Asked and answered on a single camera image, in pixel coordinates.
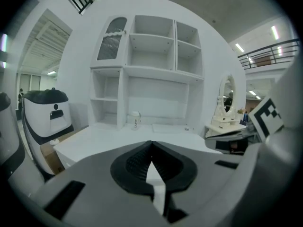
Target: small bottle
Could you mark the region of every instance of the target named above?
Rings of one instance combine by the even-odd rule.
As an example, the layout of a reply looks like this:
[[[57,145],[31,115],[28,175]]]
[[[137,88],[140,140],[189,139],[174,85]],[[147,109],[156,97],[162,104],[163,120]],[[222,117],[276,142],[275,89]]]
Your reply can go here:
[[[139,129],[139,122],[141,122],[141,113],[138,111],[133,111],[132,118],[133,118],[132,130],[136,131]]]

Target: vanity table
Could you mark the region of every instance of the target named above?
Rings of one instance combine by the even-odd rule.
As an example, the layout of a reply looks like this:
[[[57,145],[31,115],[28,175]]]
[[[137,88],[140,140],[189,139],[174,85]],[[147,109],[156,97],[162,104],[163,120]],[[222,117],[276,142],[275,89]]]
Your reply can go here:
[[[137,131],[133,131],[131,124],[127,123],[121,130],[113,130],[107,128],[106,124],[96,123],[60,142],[54,149],[65,168],[94,154],[148,140],[163,141],[189,149],[221,154],[219,151],[207,148],[203,138],[190,131],[185,131],[184,127],[165,125],[163,126],[166,128],[165,133],[156,133],[158,127],[161,126],[140,125]]]
[[[239,131],[246,128],[246,126],[242,124],[231,125],[228,128],[220,128],[211,124],[207,124],[205,125],[205,127],[208,129],[205,138],[210,136],[220,135],[220,134],[226,134],[233,131]]]
[[[232,105],[229,110],[226,111],[224,106],[224,99],[231,97]],[[231,74],[223,77],[220,84],[219,96],[217,98],[217,107],[212,117],[211,124],[205,125],[209,129],[205,135],[205,138],[220,134],[226,134],[233,131],[245,129],[245,125],[240,124],[239,115],[237,114],[237,91],[234,78]]]

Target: shelf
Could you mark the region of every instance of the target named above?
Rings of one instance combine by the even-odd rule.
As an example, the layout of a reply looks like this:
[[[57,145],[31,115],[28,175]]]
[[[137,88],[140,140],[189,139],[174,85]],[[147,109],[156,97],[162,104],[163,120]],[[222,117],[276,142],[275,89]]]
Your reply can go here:
[[[134,51],[167,54],[174,40],[158,35],[130,34]]]
[[[90,98],[117,101],[120,69],[106,68],[91,71]]]
[[[228,126],[224,129],[221,129],[217,126],[214,126],[212,124],[207,124],[205,125],[206,128],[210,129],[210,130],[213,130],[213,131],[216,131],[218,132],[219,134],[225,134],[225,133],[229,133],[229,132],[233,132],[233,131],[240,131],[240,130],[243,130],[246,128],[245,125],[231,125],[231,126]]]
[[[217,116],[213,116],[212,120],[215,120],[215,121],[218,121],[218,122],[239,122],[239,120],[237,120],[237,119],[231,119],[230,117],[225,117],[224,119],[225,120],[223,120],[222,117],[219,118]]]
[[[122,68],[122,65],[111,65],[111,64],[105,64],[104,61],[94,61],[91,66],[91,69],[95,70],[95,69],[118,69],[120,70]]]
[[[198,32],[196,28],[176,22],[178,40],[200,46]]]
[[[141,113],[142,124],[185,123],[188,86],[184,83],[129,77],[127,119],[133,111]]]
[[[127,65],[173,70],[173,44],[173,39],[163,36],[130,34]]]
[[[178,41],[177,71],[188,75],[203,75],[201,49]]]
[[[136,15],[134,32],[136,34],[161,35],[172,38],[172,19],[155,16]]]
[[[200,83],[204,79],[196,75],[189,75],[182,72],[163,70],[145,66],[126,66],[126,73],[130,77],[160,79],[180,83]]]
[[[97,122],[92,124],[92,127],[98,128],[98,129],[102,129],[102,130],[109,130],[109,131],[117,131],[117,125],[113,123],[114,120],[103,120],[101,122]]]
[[[114,98],[114,97],[91,97],[90,99],[97,100],[97,101],[118,102],[118,99]]]
[[[100,123],[117,125],[117,114],[115,113],[105,113],[104,118],[100,121]]]
[[[184,59],[191,59],[199,54],[201,48],[187,42],[178,40],[178,56]]]
[[[152,130],[154,133],[192,133],[192,129],[190,129],[187,125],[152,124]]]

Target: white shelf unit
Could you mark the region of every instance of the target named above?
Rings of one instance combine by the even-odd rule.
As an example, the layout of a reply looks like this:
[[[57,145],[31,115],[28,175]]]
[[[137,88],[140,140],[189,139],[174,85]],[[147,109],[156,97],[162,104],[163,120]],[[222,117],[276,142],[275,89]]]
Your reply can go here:
[[[136,15],[131,33],[174,38],[173,20],[164,17]]]
[[[168,37],[130,34],[127,65],[174,70],[174,48],[174,39]]]
[[[176,70],[202,77],[201,48],[178,40],[178,57]]]
[[[130,77],[151,78],[180,83],[200,83],[204,79],[199,76],[181,73],[178,71],[150,68],[144,66],[125,66],[124,70]]]
[[[201,47],[199,33],[196,28],[176,22],[176,34],[178,40]]]
[[[91,70],[89,124],[117,125],[119,68]]]
[[[202,93],[202,80],[193,80],[183,83],[146,77],[147,73],[139,68],[123,68],[121,84],[121,98],[124,105],[121,110],[121,127],[131,123],[132,111],[141,113],[141,124],[186,125],[191,114],[188,110],[198,110],[188,101],[194,99],[197,91],[191,88],[200,88]]]
[[[197,29],[176,22],[177,59],[176,70],[203,76],[200,39]]]
[[[139,111],[141,124],[195,132],[204,84],[197,29],[162,17],[127,20],[118,52],[123,59],[91,66],[90,125],[119,130],[131,122],[132,111]]]

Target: ceiling light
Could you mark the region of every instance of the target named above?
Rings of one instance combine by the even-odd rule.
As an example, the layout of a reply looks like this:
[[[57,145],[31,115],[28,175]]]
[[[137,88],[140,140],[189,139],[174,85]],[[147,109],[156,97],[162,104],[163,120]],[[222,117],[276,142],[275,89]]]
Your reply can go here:
[[[246,56],[246,58],[249,59],[250,63],[253,63],[253,61],[252,61],[252,59],[250,57]]]
[[[1,50],[6,51],[6,43],[7,43],[8,35],[3,34],[1,38]]]
[[[279,53],[279,56],[282,55],[282,47],[281,46],[278,46],[278,53]]]
[[[239,50],[240,50],[241,52],[244,52],[243,48],[242,48],[239,44],[236,44],[236,46],[239,48]]]
[[[276,30],[276,27],[275,27],[275,26],[272,26],[272,27],[271,27],[271,30],[272,30],[273,33],[274,33],[275,39],[276,39],[276,40],[279,39],[279,35],[278,35],[277,30]]]

